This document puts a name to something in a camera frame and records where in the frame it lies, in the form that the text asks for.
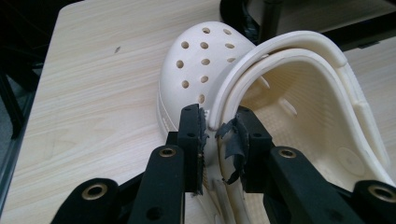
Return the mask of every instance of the ventilation hole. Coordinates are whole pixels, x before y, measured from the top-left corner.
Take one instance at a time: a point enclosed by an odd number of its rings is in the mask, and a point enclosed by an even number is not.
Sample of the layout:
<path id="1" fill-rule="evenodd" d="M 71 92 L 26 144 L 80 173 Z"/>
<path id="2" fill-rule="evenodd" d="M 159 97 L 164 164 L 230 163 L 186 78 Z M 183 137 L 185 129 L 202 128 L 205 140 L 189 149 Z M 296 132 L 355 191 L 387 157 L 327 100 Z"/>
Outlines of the ventilation hole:
<path id="1" fill-rule="evenodd" d="M 210 61 L 208 59 L 203 59 L 203 60 L 201 60 L 201 64 L 208 65 L 208 64 L 210 64 Z"/>
<path id="2" fill-rule="evenodd" d="M 235 46 L 232 45 L 232 44 L 230 44 L 230 43 L 225 44 L 225 47 L 227 47 L 227 48 L 229 48 L 229 49 L 235 48 Z"/>
<path id="3" fill-rule="evenodd" d="M 181 47 L 182 47 L 183 49 L 187 49 L 189 46 L 190 46 L 190 45 L 189 45 L 189 42 L 187 42 L 187 41 L 183 41 L 183 42 L 181 43 Z"/>
<path id="4" fill-rule="evenodd" d="M 205 34 L 209 34 L 209 33 L 210 33 L 210 30 L 209 30 L 209 28 L 207 28 L 207 27 L 203 28 L 202 31 L 203 31 Z"/>
<path id="5" fill-rule="evenodd" d="M 176 66 L 177 66 L 178 68 L 182 68 L 182 67 L 184 66 L 183 61 L 178 60 L 178 61 L 176 62 Z"/>
<path id="6" fill-rule="evenodd" d="M 229 31 L 229 30 L 227 30 L 227 29 L 224 29 L 223 32 L 224 32 L 224 34 L 226 34 L 226 35 L 230 35 L 230 34 L 231 34 L 231 31 Z"/>
<path id="7" fill-rule="evenodd" d="M 208 80 L 209 80 L 209 77 L 207 77 L 207 76 L 201 77 L 202 83 L 206 83 Z"/>
<path id="8" fill-rule="evenodd" d="M 283 107 L 283 109 L 290 115 L 297 117 L 297 110 L 294 108 L 294 106 L 285 98 L 280 98 L 279 99 L 280 105 Z"/>
<path id="9" fill-rule="evenodd" d="M 201 48 L 207 49 L 207 48 L 209 48 L 209 45 L 207 45 L 205 42 L 202 42 L 201 43 Z"/>
<path id="10" fill-rule="evenodd" d="M 203 104 L 205 101 L 205 96 L 203 94 L 199 95 L 198 97 L 198 103 Z"/>
<path id="11" fill-rule="evenodd" d="M 181 86 L 184 89 L 187 89 L 190 86 L 190 83 L 188 81 L 184 80 L 184 81 L 181 82 Z"/>

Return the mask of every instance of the metal bolt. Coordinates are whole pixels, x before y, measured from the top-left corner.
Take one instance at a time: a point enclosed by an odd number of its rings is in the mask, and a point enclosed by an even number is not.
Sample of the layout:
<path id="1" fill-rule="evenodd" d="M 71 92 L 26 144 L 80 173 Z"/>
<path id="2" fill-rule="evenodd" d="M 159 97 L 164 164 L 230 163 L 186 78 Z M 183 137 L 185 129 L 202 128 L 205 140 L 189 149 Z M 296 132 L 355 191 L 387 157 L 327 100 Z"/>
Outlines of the metal bolt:
<path id="1" fill-rule="evenodd" d="M 295 157 L 297 156 L 297 154 L 296 154 L 294 151 L 292 151 L 292 150 L 290 150 L 290 149 L 286 149 L 286 148 L 280 149 L 280 150 L 278 151 L 278 153 L 279 153 L 279 155 L 281 155 L 282 157 L 284 157 L 284 158 L 289 158 L 289 159 L 295 158 Z"/>
<path id="2" fill-rule="evenodd" d="M 84 191 L 82 191 L 82 198 L 91 201 L 96 200 L 104 196 L 107 192 L 107 185 L 103 183 L 97 183 L 90 185 Z"/>
<path id="3" fill-rule="evenodd" d="M 390 189 L 379 185 L 372 185 L 369 187 L 369 192 L 379 200 L 387 203 L 396 203 L 396 193 Z"/>
<path id="4" fill-rule="evenodd" d="M 160 151 L 160 156 L 162 157 L 173 157 L 175 154 L 176 151 L 172 148 L 164 148 Z"/>

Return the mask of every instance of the wooden table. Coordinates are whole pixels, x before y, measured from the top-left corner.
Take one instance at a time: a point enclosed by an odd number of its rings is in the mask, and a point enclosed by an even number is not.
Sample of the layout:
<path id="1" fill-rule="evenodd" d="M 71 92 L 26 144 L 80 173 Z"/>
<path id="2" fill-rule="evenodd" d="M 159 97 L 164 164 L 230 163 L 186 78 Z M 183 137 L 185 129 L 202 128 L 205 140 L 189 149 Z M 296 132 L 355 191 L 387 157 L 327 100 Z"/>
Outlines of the wooden table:
<path id="1" fill-rule="evenodd" d="M 155 103 L 164 56 L 183 31 L 219 20 L 219 1 L 84 1 L 58 18 L 2 223 L 49 223 L 80 183 L 123 183 L 164 141 Z M 396 41 L 347 53 L 396 159 Z M 186 223 L 206 223 L 187 197 Z"/>

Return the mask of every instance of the white shoe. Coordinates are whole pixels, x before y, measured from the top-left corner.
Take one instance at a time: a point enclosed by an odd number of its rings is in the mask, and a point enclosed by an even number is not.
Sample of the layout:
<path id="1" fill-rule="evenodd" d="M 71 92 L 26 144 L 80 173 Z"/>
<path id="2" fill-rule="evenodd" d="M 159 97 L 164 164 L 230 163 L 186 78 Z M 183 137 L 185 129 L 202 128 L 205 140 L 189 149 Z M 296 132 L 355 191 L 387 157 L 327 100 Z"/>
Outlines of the white shoe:
<path id="1" fill-rule="evenodd" d="M 158 121 L 176 131 L 184 106 L 205 110 L 207 189 L 199 196 L 212 223 L 258 223 L 262 196 L 221 180 L 234 171 L 225 144 L 215 138 L 238 106 L 254 111 L 276 146 L 301 150 L 330 182 L 352 190 L 363 179 L 394 185 L 389 158 L 370 106 L 336 45 L 299 31 L 254 46 L 215 21 L 191 27 L 170 48 L 160 79 Z"/>

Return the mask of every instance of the shoe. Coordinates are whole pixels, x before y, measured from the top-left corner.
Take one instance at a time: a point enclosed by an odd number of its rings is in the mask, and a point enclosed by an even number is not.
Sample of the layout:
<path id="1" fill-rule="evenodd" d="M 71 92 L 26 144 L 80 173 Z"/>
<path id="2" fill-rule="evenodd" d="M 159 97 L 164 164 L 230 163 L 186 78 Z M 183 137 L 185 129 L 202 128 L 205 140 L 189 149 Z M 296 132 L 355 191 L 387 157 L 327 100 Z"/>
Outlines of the shoe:
<path id="1" fill-rule="evenodd" d="M 363 179 L 394 185 L 389 158 L 370 106 L 347 58 L 327 37 L 308 31 L 277 36 L 255 46 L 216 21 L 180 35 L 163 63 L 157 119 L 164 136 L 177 131 L 183 107 L 205 111 L 204 195 L 197 199 L 212 223 L 257 223 L 262 195 L 245 194 L 233 171 L 227 139 L 216 138 L 238 106 L 251 109 L 276 146 L 301 150 L 331 183 L 352 190 Z"/>

